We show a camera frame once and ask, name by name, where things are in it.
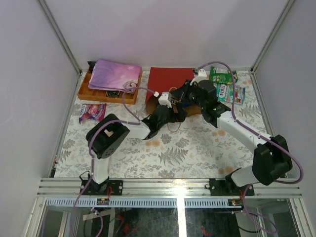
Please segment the red paper bag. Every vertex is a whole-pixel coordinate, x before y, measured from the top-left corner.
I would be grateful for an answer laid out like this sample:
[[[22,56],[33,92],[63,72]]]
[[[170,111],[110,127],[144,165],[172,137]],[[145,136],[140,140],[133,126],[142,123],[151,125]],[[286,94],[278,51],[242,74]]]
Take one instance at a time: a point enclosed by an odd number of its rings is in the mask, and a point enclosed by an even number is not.
[[[148,89],[157,91],[159,93],[169,92],[172,87],[180,88],[183,86],[186,80],[193,79],[194,73],[190,68],[156,68],[150,69],[150,75],[148,80]],[[158,98],[153,93],[147,92],[146,95],[146,112],[151,115],[154,110],[160,105]],[[187,117],[198,115],[201,113],[201,109],[197,106],[183,107],[188,113]]]

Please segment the green candy packet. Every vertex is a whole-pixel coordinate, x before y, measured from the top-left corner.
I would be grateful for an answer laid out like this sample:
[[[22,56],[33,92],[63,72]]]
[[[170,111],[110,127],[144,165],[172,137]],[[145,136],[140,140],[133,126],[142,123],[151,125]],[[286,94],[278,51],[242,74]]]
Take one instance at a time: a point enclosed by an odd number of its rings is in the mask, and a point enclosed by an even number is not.
[[[231,75],[228,69],[212,66],[210,70],[210,74],[209,74],[209,79],[213,83],[217,83],[217,84],[232,84],[233,79],[235,80],[235,82],[238,81],[237,72],[236,71],[232,71],[232,72],[233,72],[233,76]]]

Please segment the teal Fox's candy bag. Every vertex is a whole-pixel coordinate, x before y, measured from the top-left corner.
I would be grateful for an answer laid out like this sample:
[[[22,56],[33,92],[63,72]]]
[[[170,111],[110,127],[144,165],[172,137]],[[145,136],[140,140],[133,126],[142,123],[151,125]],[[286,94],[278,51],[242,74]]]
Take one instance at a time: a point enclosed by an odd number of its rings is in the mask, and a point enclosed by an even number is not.
[[[235,92],[233,85],[217,84],[216,85],[216,95],[218,101],[233,103],[233,98],[235,99],[235,104],[243,104],[245,100],[245,87],[236,85]]]

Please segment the pink purple Fox's candy bag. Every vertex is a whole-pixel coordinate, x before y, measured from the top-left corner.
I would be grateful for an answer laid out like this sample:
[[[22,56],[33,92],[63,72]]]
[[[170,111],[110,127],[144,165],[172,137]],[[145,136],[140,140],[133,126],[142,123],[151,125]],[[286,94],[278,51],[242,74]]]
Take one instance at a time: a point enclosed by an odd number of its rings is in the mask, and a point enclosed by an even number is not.
[[[86,120],[101,121],[107,104],[83,104],[79,114],[79,124]]]

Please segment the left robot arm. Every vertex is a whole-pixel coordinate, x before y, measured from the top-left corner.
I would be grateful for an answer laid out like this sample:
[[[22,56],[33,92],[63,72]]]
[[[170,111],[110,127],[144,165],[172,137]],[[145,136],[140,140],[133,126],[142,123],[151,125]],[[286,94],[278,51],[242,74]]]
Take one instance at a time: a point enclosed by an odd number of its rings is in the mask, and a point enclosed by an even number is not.
[[[176,104],[177,111],[165,105],[159,105],[151,115],[139,122],[118,119],[115,114],[104,117],[86,135],[89,153],[92,155],[91,189],[98,195],[108,189],[110,156],[126,138],[148,140],[168,123],[183,122],[187,112],[182,105]]]

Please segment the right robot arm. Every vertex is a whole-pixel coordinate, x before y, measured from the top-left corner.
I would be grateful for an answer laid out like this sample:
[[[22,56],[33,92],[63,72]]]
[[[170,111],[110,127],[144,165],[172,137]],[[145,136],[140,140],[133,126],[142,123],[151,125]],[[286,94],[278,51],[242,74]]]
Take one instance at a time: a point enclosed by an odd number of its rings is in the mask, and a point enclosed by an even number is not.
[[[207,123],[229,133],[253,154],[251,166],[239,168],[226,177],[225,189],[229,194],[236,195],[243,186],[252,183],[268,186],[292,169],[286,140],[280,135],[261,134],[238,120],[231,108],[218,101],[216,88],[210,81],[187,80],[171,95],[177,103],[199,107]]]

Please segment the dark rolled patterned cloth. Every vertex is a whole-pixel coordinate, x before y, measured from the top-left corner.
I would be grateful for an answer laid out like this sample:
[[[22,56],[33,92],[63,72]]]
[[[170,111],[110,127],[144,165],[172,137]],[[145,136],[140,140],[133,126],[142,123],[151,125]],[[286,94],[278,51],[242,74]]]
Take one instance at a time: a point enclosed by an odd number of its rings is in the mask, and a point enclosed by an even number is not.
[[[120,91],[106,91],[106,95],[110,98],[119,98]]]

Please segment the wooden compartment tray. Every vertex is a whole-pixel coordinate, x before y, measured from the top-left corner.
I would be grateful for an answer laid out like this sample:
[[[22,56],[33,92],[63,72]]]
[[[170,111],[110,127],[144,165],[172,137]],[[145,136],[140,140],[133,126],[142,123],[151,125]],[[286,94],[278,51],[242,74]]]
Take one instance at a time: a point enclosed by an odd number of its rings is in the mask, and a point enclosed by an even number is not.
[[[86,73],[84,79],[80,85],[78,91],[78,98],[82,101],[82,103],[119,103],[122,104],[122,95],[123,92],[120,91],[118,97],[110,97],[108,96],[107,91],[105,90],[97,90],[97,89],[90,89],[88,87],[89,80],[91,79],[92,73]],[[140,85],[142,78],[142,71],[139,75],[137,86]],[[138,89],[135,90],[133,94],[127,93],[124,96],[124,101],[128,105],[134,105],[136,103],[138,96]]]

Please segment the dark patterned cloth at back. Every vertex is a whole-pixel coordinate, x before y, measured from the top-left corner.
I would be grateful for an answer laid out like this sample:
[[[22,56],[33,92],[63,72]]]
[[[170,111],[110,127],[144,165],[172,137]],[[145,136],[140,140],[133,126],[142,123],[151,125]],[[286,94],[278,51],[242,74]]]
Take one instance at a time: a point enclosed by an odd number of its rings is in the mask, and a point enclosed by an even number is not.
[[[89,70],[93,71],[93,68],[94,68],[94,66],[96,64],[96,61],[88,61],[87,63],[89,65]]]

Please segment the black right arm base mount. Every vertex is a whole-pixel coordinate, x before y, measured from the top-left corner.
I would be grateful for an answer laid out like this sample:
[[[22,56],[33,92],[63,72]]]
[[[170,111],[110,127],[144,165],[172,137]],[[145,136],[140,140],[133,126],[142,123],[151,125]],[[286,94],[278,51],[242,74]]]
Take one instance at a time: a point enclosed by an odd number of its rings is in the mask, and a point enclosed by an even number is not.
[[[243,194],[246,196],[254,196],[254,188],[250,186],[250,188],[246,189],[246,185],[242,187],[238,187],[233,181],[226,180],[226,179],[209,179],[208,187],[205,186],[207,189],[210,190],[210,195],[215,197],[221,196],[239,196],[243,197]]]

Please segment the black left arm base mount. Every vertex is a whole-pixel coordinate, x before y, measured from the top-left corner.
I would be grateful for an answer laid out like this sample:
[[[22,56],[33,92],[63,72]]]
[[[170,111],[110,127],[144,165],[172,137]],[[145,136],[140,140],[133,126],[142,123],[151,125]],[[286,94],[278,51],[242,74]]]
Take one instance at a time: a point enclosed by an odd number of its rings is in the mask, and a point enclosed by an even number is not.
[[[121,196],[123,191],[123,181],[122,180],[110,180],[109,178],[97,184],[90,175],[89,171],[85,171],[79,176],[81,180],[80,192],[83,189],[83,195],[90,196]]]

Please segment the aluminium front rail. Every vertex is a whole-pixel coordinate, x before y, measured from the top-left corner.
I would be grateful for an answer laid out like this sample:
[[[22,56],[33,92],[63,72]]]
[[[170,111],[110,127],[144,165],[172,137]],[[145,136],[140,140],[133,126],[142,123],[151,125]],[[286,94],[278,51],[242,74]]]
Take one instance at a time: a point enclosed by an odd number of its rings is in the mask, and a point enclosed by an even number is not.
[[[122,179],[122,197],[126,198],[170,198],[177,195],[186,198],[209,197],[206,189],[208,179]],[[76,197],[79,195],[79,178],[42,178],[37,191],[38,197]],[[302,198],[298,184],[272,183],[269,186],[253,184],[252,198]]]

